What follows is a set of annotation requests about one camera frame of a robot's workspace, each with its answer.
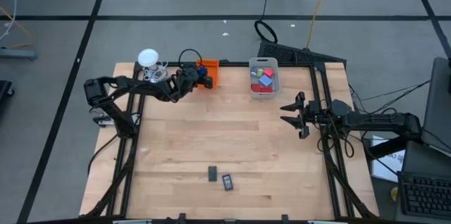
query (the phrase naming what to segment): red block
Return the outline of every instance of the red block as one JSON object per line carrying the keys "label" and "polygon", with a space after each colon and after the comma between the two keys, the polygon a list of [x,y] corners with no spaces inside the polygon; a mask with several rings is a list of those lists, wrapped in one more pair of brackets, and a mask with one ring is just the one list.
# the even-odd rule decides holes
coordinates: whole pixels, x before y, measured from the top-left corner
{"label": "red block", "polygon": [[274,72],[271,68],[267,68],[265,69],[264,74],[268,77],[273,77]]}
{"label": "red block", "polygon": [[260,84],[251,84],[251,89],[253,92],[261,92]]}
{"label": "red block", "polygon": [[260,87],[260,92],[262,93],[272,93],[273,88],[272,87]]}

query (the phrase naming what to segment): wooden tabletop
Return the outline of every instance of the wooden tabletop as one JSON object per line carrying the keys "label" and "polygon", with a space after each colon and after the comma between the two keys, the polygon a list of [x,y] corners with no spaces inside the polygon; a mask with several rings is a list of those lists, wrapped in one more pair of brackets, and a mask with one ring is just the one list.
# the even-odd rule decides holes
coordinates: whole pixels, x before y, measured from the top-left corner
{"label": "wooden tabletop", "polygon": [[[118,63],[114,75],[131,77],[133,66]],[[327,63],[326,69],[332,98],[352,106],[343,64]],[[288,214],[290,220],[332,220],[324,157],[316,148],[319,131],[310,125],[310,136],[299,139],[279,118],[295,115],[279,108],[299,91],[314,99],[309,69],[279,68],[281,91],[271,100],[251,99],[248,68],[219,72],[217,89],[195,89],[176,104],[146,97],[127,217],[280,220]],[[127,96],[116,103],[125,110]],[[96,150],[115,133],[114,127],[100,129]],[[344,155],[349,183],[378,215],[362,144],[349,140],[355,148],[353,158]],[[91,210],[111,184],[118,142],[92,164],[80,213]],[[208,181],[208,166],[217,166],[218,182]],[[221,176],[228,173],[233,191],[223,187]],[[122,188],[115,213],[121,198]]]}

